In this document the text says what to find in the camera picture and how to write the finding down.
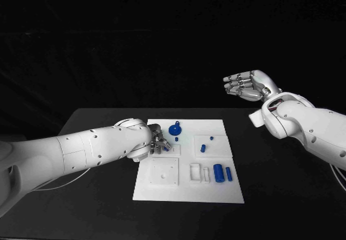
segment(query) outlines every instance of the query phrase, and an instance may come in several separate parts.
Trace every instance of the robotic hand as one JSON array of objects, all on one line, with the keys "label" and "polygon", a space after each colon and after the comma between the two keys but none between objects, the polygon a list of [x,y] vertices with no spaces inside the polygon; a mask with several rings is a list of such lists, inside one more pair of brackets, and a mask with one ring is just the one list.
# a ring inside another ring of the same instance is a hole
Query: robotic hand
[{"label": "robotic hand", "polygon": [[224,81],[228,94],[264,102],[262,109],[250,114],[254,126],[266,125],[279,139],[299,139],[311,153],[346,170],[346,116],[316,108],[300,95],[283,92],[260,70],[231,75]]},{"label": "robotic hand", "polygon": [[0,217],[24,196],[57,178],[127,158],[135,162],[149,152],[172,146],[159,124],[129,118],[114,126],[31,141],[0,141]]}]

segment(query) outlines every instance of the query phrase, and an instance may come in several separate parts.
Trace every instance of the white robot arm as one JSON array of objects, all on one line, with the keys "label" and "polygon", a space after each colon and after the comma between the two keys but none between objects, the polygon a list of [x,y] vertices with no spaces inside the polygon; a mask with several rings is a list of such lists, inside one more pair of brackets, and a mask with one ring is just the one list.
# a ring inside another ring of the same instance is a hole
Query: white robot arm
[{"label": "white robot arm", "polygon": [[230,82],[225,84],[228,94],[264,102],[250,115],[254,126],[266,125],[279,139],[299,139],[312,154],[346,170],[346,116],[316,108],[300,95],[283,92],[260,70],[231,75],[224,81]]},{"label": "white robot arm", "polygon": [[139,162],[162,148],[169,151],[172,146],[161,125],[133,118],[64,136],[0,141],[0,217],[28,193],[61,176],[126,156]]}]

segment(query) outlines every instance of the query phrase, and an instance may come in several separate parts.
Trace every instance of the black table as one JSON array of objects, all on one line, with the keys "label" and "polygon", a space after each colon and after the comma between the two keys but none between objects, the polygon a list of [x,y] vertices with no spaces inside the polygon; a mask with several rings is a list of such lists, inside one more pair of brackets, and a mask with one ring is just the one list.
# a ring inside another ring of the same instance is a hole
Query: black table
[{"label": "black table", "polygon": [[346,232],[346,192],[331,166],[295,138],[279,140],[264,126],[254,127],[249,115],[256,110],[83,108],[60,133],[102,128],[127,118],[223,119],[246,204],[133,201],[139,163],[123,158],[93,168],[68,186],[28,194],[0,219],[0,236],[78,240],[339,236]]}]

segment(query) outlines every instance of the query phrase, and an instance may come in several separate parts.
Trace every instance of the small blue piece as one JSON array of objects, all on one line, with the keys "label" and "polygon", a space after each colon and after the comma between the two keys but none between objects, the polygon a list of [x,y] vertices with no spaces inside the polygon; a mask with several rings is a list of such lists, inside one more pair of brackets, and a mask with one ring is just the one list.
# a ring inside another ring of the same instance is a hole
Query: small blue piece
[{"label": "small blue piece", "polygon": [[181,125],[181,123],[179,123],[179,121],[176,121],[175,125],[172,125],[168,129],[169,134],[174,136],[178,136],[182,132],[182,128],[179,125]]},{"label": "small blue piece", "polygon": [[214,175],[215,175],[217,183],[224,183],[225,182],[225,176],[224,176],[224,170],[223,170],[223,165],[221,164],[214,165]]},{"label": "small blue piece", "polygon": [[231,168],[230,167],[225,168],[225,172],[227,172],[228,181],[231,182],[234,179],[233,179]]},{"label": "small blue piece", "polygon": [[204,153],[207,151],[207,145],[202,145],[201,152]]}]

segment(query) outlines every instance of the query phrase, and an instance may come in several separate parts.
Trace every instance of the white board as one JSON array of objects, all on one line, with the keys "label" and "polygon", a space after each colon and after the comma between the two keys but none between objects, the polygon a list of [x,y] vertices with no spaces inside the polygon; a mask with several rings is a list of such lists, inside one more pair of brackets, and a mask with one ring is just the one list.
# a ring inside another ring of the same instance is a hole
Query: white board
[{"label": "white board", "polygon": [[[176,121],[181,123],[182,133],[172,136],[169,127]],[[149,154],[149,157],[140,161],[133,200],[244,204],[224,121],[221,119],[149,119],[148,124],[161,125],[164,137],[172,149],[175,148],[175,152],[171,149],[169,152],[162,151],[162,154]],[[205,152],[201,152],[202,144],[207,145]],[[161,164],[159,171],[153,171],[153,159],[164,160],[162,163],[156,163]],[[221,183],[215,181],[215,164],[221,164],[224,169],[225,182]],[[231,169],[233,181],[228,181],[227,167]],[[178,170],[178,181],[174,180],[176,175],[172,170]]]}]

